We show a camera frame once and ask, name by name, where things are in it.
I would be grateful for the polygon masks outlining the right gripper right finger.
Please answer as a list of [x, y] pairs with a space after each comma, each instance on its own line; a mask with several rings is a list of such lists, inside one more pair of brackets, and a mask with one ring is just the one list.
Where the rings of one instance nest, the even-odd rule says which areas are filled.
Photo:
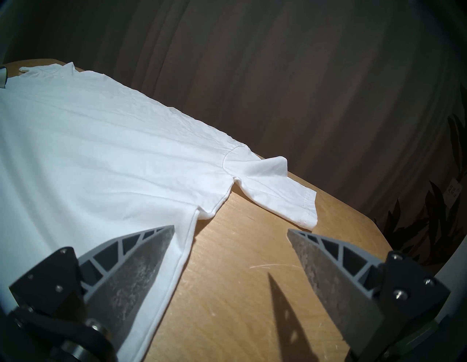
[[347, 357], [405, 357], [438, 328], [450, 290], [409, 256], [385, 261], [354, 244], [302, 230], [287, 238], [349, 346]]

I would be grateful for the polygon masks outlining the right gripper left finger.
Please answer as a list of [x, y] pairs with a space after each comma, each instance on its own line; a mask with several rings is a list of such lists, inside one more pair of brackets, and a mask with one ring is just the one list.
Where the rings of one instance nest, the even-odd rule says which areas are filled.
[[18, 306], [55, 319], [95, 319], [121, 345], [152, 287], [173, 225], [104, 242], [77, 258], [62, 247], [9, 286]]

